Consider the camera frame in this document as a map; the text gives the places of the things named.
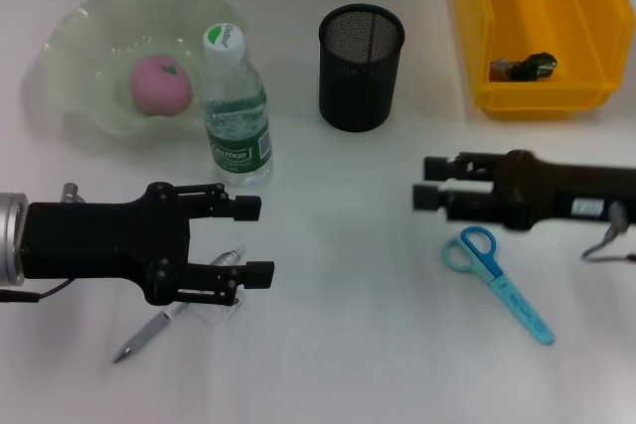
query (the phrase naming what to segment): blue scissors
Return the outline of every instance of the blue scissors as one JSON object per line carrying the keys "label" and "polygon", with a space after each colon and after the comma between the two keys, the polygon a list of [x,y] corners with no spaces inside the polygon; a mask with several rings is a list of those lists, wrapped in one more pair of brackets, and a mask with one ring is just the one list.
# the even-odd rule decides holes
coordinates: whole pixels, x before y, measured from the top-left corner
{"label": "blue scissors", "polygon": [[[470,240],[471,233],[486,235],[490,240],[490,250],[481,252]],[[468,257],[468,265],[458,264],[450,258],[450,251],[455,247]],[[555,342],[555,334],[497,264],[496,250],[497,240],[490,230],[473,226],[464,228],[459,237],[446,242],[442,249],[442,258],[444,263],[456,272],[472,272],[479,275],[539,343],[551,345]]]}

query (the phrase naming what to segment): white bottle cap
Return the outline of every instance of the white bottle cap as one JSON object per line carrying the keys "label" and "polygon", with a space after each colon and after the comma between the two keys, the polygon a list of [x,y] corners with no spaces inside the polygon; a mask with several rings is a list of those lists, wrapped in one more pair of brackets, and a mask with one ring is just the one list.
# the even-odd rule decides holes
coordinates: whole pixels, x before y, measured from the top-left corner
{"label": "white bottle cap", "polygon": [[203,49],[208,61],[219,67],[236,65],[245,56],[242,32],[233,24],[210,27],[203,36]]}

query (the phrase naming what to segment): yellow plastic bin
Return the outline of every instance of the yellow plastic bin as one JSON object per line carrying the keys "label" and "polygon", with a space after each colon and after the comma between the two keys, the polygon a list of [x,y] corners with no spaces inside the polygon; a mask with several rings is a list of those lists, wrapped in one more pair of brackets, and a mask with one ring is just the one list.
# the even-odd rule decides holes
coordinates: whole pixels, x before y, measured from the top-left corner
{"label": "yellow plastic bin", "polygon": [[[509,119],[549,119],[603,104],[620,88],[634,30],[628,0],[455,0],[475,104]],[[490,63],[548,52],[550,79],[491,82]]]}

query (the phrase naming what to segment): plastic bottle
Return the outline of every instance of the plastic bottle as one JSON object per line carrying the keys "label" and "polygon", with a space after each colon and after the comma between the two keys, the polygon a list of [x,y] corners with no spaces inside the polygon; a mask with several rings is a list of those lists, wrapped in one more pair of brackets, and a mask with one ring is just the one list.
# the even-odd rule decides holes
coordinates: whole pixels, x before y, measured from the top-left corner
{"label": "plastic bottle", "polygon": [[225,182],[257,183],[272,169],[265,88],[239,27],[214,25],[203,45],[208,64],[201,104],[212,155]]}

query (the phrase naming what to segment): pen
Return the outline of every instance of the pen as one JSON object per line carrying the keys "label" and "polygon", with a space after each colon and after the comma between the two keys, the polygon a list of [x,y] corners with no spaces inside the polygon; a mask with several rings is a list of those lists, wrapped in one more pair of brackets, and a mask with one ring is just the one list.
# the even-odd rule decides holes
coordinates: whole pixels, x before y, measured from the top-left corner
{"label": "pen", "polygon": [[[229,266],[236,265],[240,259],[245,255],[245,246],[242,245],[235,250],[231,250],[219,255],[211,265]],[[127,357],[133,354],[139,353],[148,342],[155,338],[159,333],[164,330],[172,321],[179,316],[187,307],[188,303],[172,303],[165,307],[155,317],[150,320],[137,334],[126,342],[121,348],[120,352],[114,358],[113,362],[118,363],[125,360]]]}

